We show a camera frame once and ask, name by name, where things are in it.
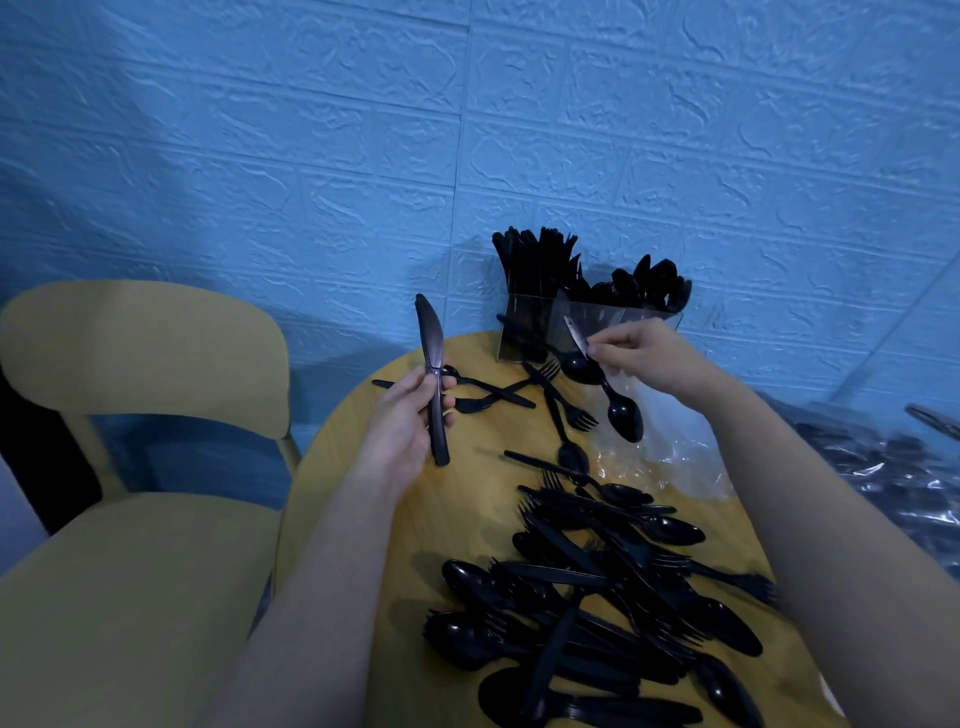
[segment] forearm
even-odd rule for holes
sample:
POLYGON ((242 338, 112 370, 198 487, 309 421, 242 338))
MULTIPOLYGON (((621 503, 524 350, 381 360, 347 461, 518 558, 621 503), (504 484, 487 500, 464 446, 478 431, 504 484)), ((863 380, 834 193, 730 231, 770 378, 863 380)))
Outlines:
POLYGON ((203 726, 359 726, 395 502, 349 476, 203 726))
POLYGON ((703 410, 786 609, 856 726, 960 715, 960 588, 767 404, 724 380, 703 410))

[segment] round wooden table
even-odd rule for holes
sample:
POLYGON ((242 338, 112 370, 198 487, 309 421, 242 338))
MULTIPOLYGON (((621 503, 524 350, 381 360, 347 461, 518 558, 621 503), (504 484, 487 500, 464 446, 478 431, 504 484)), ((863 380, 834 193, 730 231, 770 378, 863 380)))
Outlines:
MULTIPOLYGON (((447 359, 466 376, 492 384, 506 386, 525 378, 519 366, 496 363, 497 341, 494 332, 447 339, 447 359)), ((422 361, 420 351, 410 352, 371 378, 396 380, 422 361)), ((557 386, 573 401, 583 401, 578 385, 560 376, 557 386)), ((330 415, 304 455, 283 512, 276 555, 278 589, 283 588, 327 498, 349 467, 380 394, 369 381, 361 383, 330 415)), ((484 393, 461 387, 454 394, 479 397, 484 393)), ((476 690, 487 674, 504 663, 479 672, 462 672, 433 653, 420 630, 428 609, 459 608, 441 579, 441 564, 446 559, 486 566, 492 556, 518 558, 511 546, 511 536, 521 528, 516 486, 536 487, 538 474, 501 453, 514 449, 554 460, 559 444, 541 392, 527 387, 522 394, 537 403, 536 410, 501 401, 485 412, 460 415, 449 434, 450 465, 437 468, 428 461, 420 480, 397 507, 373 641, 369 726, 493 726, 477 705, 476 690)), ((604 413, 594 414, 599 418, 604 413)), ((569 434, 589 452, 587 435, 572 429, 569 434)), ((687 499, 670 488, 657 489, 652 482, 650 489, 658 502, 676 506, 680 517, 706 531, 706 542, 689 550, 699 561, 770 573, 754 530, 735 498, 687 499)), ((823 698, 817 668, 786 619, 735 590, 700 577, 693 579, 701 594, 733 607, 763 642, 765 651, 760 658, 746 657, 719 643, 709 643, 706 650, 736 673, 768 726, 847 725, 823 698)), ((623 623, 599 597, 591 597, 585 608, 623 623)), ((732 726, 697 694, 689 679, 673 687, 644 681, 642 689, 648 696, 697 705, 704 712, 704 726, 732 726)), ((558 721, 551 725, 583 724, 558 721)))

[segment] person's left hand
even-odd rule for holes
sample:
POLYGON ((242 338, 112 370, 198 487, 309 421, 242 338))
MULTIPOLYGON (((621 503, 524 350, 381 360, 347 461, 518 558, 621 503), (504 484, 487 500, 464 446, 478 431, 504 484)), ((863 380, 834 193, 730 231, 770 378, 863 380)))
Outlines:
MULTIPOLYGON (((445 376, 443 388, 456 386, 456 379, 445 376)), ((437 380, 421 364, 380 397, 367 425, 367 434, 350 473, 385 495, 397 498, 406 492, 423 470, 430 451, 426 406, 433 399, 437 380)), ((444 397, 444 410, 456 400, 444 397)), ((444 415, 444 425, 453 425, 454 414, 444 415)))

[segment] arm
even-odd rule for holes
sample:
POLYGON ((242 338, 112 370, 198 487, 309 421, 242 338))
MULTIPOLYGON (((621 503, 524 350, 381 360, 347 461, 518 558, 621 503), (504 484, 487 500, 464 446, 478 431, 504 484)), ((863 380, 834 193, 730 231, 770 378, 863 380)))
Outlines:
POLYGON ((707 417, 786 609, 851 725, 956 725, 960 587, 946 572, 659 319, 601 331, 589 353, 707 417))
MULTIPOLYGON (((201 726, 361 724, 391 523, 430 451, 424 407, 434 382, 419 367, 383 395, 354 465, 201 726)), ((454 383, 444 378, 444 386, 454 383)))

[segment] blue textured wall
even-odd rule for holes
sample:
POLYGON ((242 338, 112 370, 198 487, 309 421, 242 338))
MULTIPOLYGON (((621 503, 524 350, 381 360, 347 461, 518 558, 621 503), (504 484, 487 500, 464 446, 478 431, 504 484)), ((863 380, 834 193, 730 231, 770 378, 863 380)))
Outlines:
MULTIPOLYGON (((683 329, 752 383, 960 414, 958 29, 946 0, 0 0, 0 294, 261 305, 305 443, 416 346, 415 292, 492 328, 491 232, 549 225, 594 274, 677 260, 683 329)), ((108 429, 144 487, 282 500, 269 444, 108 429)))

